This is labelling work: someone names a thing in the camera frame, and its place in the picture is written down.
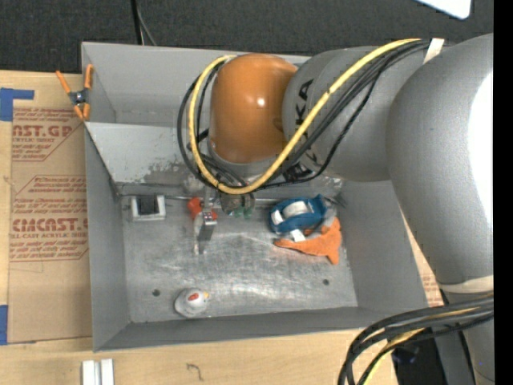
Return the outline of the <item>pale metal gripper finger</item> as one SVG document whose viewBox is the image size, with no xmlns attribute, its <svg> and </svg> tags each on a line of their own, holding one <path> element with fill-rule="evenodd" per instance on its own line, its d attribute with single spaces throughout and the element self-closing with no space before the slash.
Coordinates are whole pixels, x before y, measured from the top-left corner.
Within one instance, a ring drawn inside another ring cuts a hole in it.
<svg viewBox="0 0 513 385">
<path fill-rule="evenodd" d="M 204 219 L 204 241 L 210 241 L 217 225 L 217 215 L 214 211 L 202 211 L 200 215 Z"/>
<path fill-rule="evenodd" d="M 194 228 L 194 236 L 195 236 L 195 245 L 194 245 L 194 252 L 198 255 L 201 255 L 204 253 L 204 219 L 202 216 L 196 216 L 195 220 L 193 221 L 193 228 Z"/>
</svg>

